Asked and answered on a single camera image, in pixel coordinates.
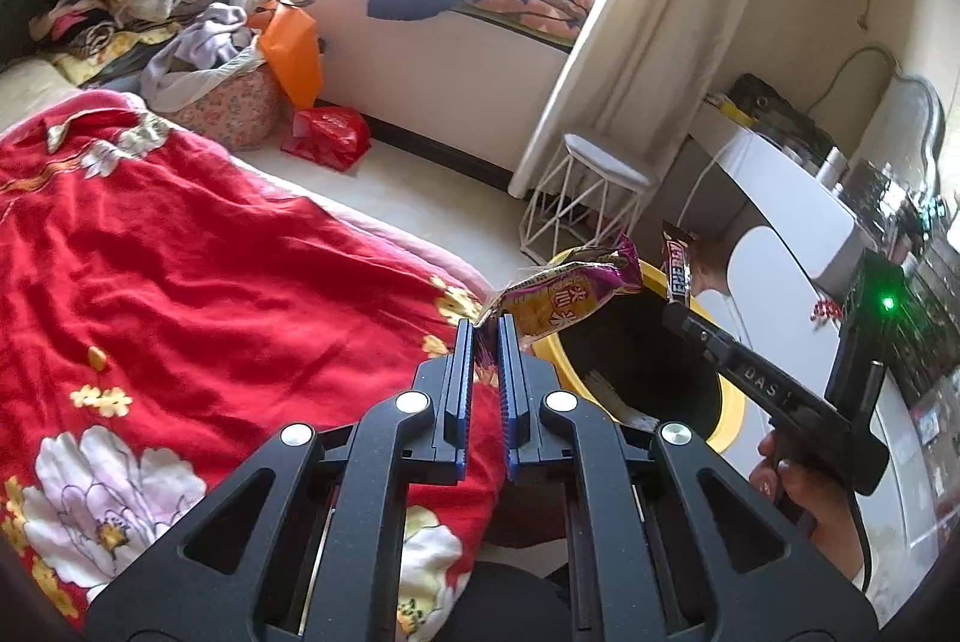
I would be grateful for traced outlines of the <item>right hand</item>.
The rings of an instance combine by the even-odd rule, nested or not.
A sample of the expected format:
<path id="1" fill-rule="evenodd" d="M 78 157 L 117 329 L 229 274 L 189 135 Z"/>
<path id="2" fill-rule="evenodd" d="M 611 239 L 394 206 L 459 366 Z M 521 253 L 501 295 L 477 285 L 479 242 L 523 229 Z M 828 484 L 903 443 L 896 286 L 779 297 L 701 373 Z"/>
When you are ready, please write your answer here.
<path id="1" fill-rule="evenodd" d="M 809 536 L 811 543 L 844 577 L 859 577 L 866 561 L 843 488 L 812 468 L 787 458 L 776 460 L 776 450 L 778 434 L 771 431 L 758 444 L 761 461 L 748 475 L 748 481 L 770 500 L 775 499 L 778 491 L 784 491 L 794 504 L 809 512 L 815 520 Z"/>

